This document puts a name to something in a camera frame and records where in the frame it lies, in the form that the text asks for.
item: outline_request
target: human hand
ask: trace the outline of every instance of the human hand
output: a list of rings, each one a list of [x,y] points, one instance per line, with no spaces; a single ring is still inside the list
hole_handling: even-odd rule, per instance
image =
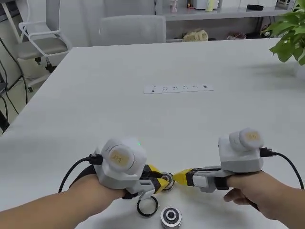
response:
[[[268,219],[278,219],[282,199],[292,189],[269,174],[259,172],[252,175],[231,176],[227,180],[229,187],[234,187],[225,196],[226,202],[249,205],[250,201],[258,205],[261,213]]]
[[[87,175],[76,181],[67,191],[79,201],[81,208],[88,211],[88,217],[104,211],[116,199],[125,195],[124,190],[102,186],[96,175]]]

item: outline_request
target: metal bearing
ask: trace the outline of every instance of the metal bearing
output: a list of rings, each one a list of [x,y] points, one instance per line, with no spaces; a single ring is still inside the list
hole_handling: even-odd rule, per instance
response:
[[[168,192],[173,188],[175,181],[173,180],[173,175],[171,173],[162,173],[162,179],[167,180],[169,182],[168,186],[166,186],[162,191]]]
[[[165,207],[161,212],[161,224],[165,229],[178,229],[182,223],[182,214],[178,208]]]

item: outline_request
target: potted plant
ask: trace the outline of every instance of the potted plant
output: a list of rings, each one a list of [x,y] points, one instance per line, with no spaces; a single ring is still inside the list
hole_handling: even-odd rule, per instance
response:
[[[264,32],[281,40],[270,49],[281,62],[292,56],[298,61],[296,76],[305,79],[305,0],[297,0],[296,12],[282,15],[282,20],[271,24]]]

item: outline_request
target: table surface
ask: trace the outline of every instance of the table surface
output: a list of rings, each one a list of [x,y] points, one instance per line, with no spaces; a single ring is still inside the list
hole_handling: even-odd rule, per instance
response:
[[[305,176],[305,81],[294,78],[294,61],[280,63],[269,52],[276,41],[73,49],[0,138],[0,210],[56,192],[70,166],[112,136],[137,136],[149,164],[175,173],[218,165],[218,137],[249,126]],[[143,94],[148,85],[184,83],[214,91]],[[264,171],[298,187],[280,158],[266,159]],[[177,185],[156,196],[160,210],[150,219],[137,214],[137,200],[117,200],[78,228],[161,228],[168,205],[181,210],[182,228],[285,228],[249,206],[225,203],[223,195]]]

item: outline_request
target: power strip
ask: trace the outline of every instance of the power strip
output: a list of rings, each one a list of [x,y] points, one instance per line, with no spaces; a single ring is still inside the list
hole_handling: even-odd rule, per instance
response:
[[[207,84],[195,83],[184,85],[169,86],[147,86],[144,88],[144,94],[163,94],[163,93],[179,93],[179,92],[205,92],[214,91],[212,86]]]

